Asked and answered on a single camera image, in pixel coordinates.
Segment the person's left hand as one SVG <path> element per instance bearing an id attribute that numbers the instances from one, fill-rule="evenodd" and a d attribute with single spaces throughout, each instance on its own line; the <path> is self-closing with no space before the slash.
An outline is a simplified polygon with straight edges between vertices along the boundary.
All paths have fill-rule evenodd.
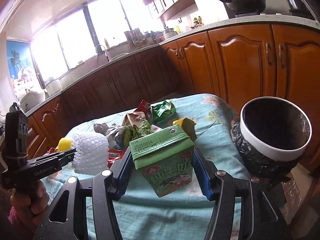
<path id="1" fill-rule="evenodd" d="M 10 203 L 15 210 L 17 220 L 27 229 L 35 231 L 48 209 L 49 195 L 40 180 L 31 189 L 31 194 L 15 190 L 10 197 Z"/>

